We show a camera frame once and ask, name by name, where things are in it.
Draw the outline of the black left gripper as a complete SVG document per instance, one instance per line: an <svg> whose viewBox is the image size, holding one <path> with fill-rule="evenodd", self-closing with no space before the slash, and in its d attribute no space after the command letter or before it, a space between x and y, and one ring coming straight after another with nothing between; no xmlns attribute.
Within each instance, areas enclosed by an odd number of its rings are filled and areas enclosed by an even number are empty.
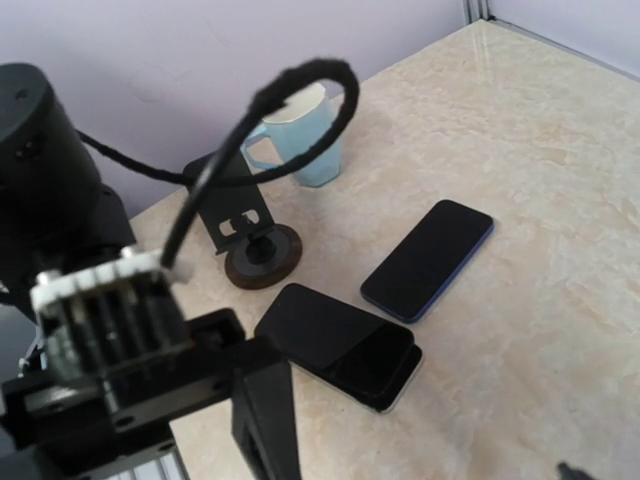
<svg viewBox="0 0 640 480"><path fill-rule="evenodd" d="M50 371L1 387L14 452L4 479L107 479L174 453L172 421L231 400L232 435L256 479L302 478L291 368L222 309L188 321L191 346L112 381L65 387Z"/></svg>

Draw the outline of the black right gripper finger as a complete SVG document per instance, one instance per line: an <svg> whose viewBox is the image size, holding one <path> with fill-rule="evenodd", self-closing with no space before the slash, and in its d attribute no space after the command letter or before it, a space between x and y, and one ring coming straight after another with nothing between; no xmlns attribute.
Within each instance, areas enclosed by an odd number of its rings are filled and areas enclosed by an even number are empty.
<svg viewBox="0 0 640 480"><path fill-rule="evenodd" d="M560 480L595 480L595 478L587 472L572 467L565 462L561 462L557 465L557 471Z"/></svg>

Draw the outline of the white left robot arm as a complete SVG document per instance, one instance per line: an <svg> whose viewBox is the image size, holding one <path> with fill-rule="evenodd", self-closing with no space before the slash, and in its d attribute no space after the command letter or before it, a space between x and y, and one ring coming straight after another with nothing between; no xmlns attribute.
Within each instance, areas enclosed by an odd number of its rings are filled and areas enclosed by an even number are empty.
<svg viewBox="0 0 640 480"><path fill-rule="evenodd" d="M5 479L105 479L175 451L173 420L224 400L258 479L301 475L291 370L230 309L186 321L182 273L136 248L45 74L1 68L3 302L31 315L43 367L3 384Z"/></svg>

